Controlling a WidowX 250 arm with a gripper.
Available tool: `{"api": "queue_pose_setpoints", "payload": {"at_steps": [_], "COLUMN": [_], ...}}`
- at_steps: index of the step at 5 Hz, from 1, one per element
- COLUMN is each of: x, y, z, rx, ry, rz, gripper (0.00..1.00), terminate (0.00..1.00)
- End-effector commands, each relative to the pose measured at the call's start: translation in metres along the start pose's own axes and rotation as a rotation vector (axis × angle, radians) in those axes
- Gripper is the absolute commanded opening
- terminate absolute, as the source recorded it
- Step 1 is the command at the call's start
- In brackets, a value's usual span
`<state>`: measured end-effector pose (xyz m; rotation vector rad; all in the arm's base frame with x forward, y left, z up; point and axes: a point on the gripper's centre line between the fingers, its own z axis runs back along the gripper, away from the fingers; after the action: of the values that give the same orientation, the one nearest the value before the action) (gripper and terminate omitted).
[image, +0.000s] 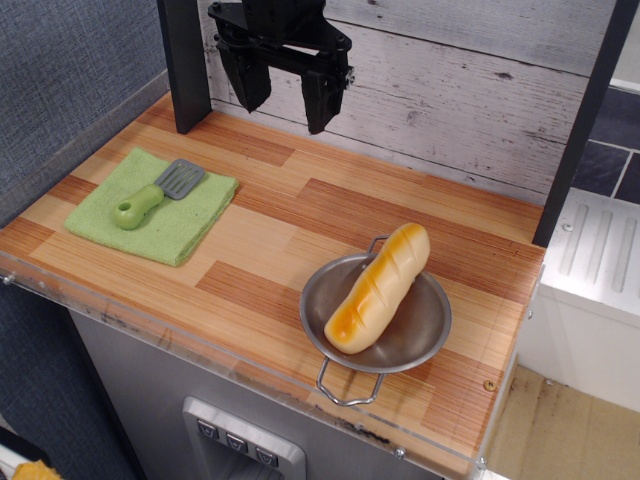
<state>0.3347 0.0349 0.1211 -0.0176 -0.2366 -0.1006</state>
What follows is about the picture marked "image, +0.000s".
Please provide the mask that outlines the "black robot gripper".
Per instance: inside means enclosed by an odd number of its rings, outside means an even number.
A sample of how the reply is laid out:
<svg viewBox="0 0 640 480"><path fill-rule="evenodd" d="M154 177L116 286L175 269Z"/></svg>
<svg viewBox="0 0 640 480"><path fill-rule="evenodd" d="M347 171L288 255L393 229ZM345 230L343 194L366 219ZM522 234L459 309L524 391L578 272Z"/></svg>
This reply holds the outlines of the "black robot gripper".
<svg viewBox="0 0 640 480"><path fill-rule="evenodd" d="M271 94L271 67L301 77L310 134L340 114L353 83L346 34L324 16L324 1L215 1L207 10L229 83L248 112Z"/></svg>

